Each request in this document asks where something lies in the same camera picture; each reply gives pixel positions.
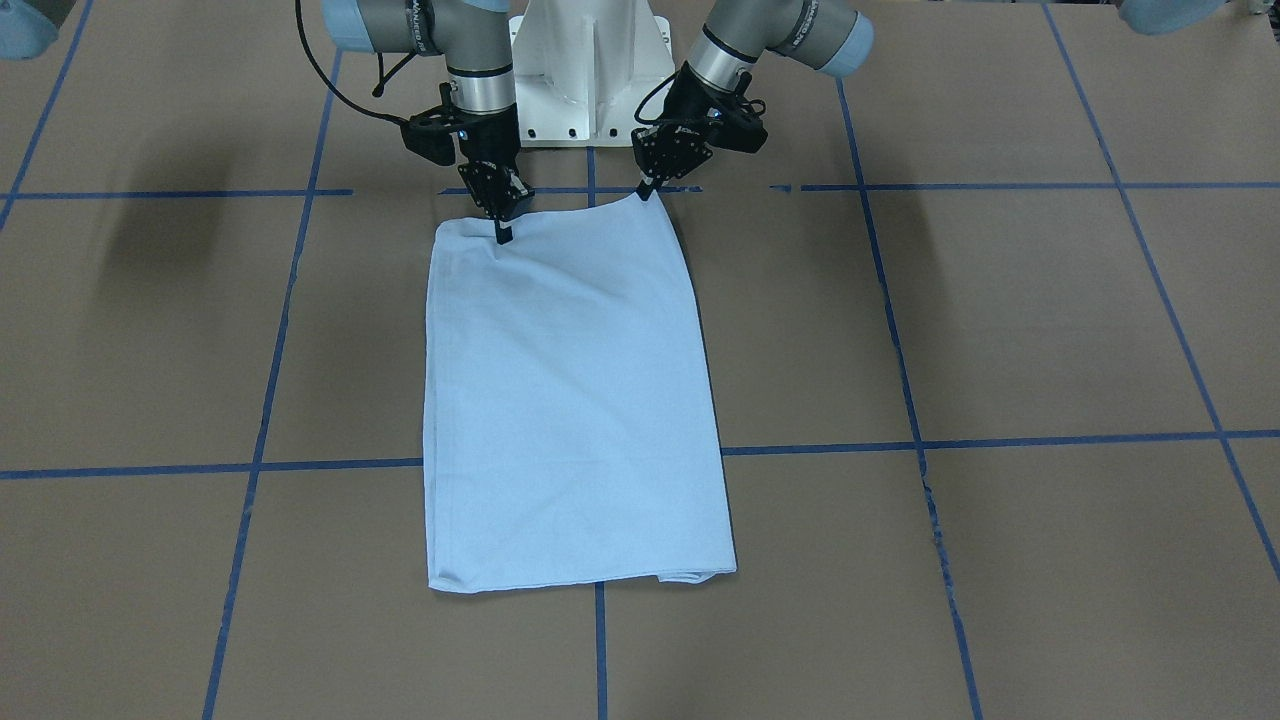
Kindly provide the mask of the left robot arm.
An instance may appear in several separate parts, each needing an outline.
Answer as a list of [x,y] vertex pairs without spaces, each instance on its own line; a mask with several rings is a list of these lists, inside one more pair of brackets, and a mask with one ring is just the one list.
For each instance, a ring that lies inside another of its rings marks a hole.
[[847,1],[718,1],[686,61],[667,79],[660,114],[636,115],[637,196],[682,179],[713,149],[758,152],[767,140],[764,105],[745,96],[764,53],[837,79],[854,73],[874,44],[870,19]]

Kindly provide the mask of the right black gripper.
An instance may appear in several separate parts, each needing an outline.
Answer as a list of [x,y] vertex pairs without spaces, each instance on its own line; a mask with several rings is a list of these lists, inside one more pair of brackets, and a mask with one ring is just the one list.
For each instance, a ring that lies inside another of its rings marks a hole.
[[457,109],[454,118],[460,150],[465,163],[460,176],[472,201],[494,220],[495,242],[513,241],[513,223],[524,215],[534,197],[532,188],[520,174],[521,150],[518,106],[476,113]]

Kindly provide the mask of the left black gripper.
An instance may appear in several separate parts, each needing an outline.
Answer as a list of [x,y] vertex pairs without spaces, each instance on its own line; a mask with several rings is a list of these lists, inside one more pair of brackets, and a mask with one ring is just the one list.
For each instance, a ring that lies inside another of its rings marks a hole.
[[741,95],[751,83],[748,70],[733,73],[727,90],[707,83],[685,61],[640,102],[631,132],[641,179],[635,193],[648,201],[662,184],[681,179],[712,158],[707,143],[709,113],[718,97]]

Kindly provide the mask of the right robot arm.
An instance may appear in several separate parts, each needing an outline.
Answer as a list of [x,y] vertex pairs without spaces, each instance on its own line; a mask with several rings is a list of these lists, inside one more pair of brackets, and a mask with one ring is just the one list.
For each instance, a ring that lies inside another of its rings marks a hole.
[[308,42],[301,3],[294,23],[308,64],[326,88],[361,115],[393,124],[404,147],[438,167],[457,167],[474,204],[508,243],[512,225],[534,197],[518,170],[521,149],[515,59],[504,1],[325,1],[323,19],[337,49],[372,54],[379,67],[374,96],[416,58],[440,56],[447,78],[436,106],[412,117],[364,108],[337,90]]

